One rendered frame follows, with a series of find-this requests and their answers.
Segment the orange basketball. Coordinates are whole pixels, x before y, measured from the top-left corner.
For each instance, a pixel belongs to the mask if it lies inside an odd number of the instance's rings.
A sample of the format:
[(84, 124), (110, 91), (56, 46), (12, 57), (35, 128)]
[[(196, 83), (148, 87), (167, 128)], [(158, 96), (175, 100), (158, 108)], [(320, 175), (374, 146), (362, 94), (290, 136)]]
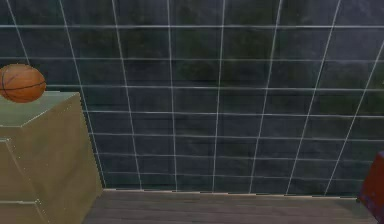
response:
[(9, 64), (0, 69), (0, 95), (16, 103), (39, 99), (46, 90), (42, 73), (27, 64)]

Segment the olive chest of drawers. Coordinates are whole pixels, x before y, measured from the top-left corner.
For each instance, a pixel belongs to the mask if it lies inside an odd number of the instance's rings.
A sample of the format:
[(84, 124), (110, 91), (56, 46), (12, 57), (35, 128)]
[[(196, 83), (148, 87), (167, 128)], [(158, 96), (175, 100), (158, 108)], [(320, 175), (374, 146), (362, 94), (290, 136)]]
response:
[(0, 224), (82, 224), (101, 193), (79, 93), (0, 99)]

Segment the dark red furniture piece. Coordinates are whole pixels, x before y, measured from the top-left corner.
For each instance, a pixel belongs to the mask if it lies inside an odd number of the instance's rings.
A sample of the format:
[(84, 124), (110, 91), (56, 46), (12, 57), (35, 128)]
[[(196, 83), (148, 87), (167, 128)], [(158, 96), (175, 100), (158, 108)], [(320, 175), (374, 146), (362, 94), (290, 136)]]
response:
[(384, 224), (384, 151), (379, 152), (371, 164), (358, 199), (378, 224)]

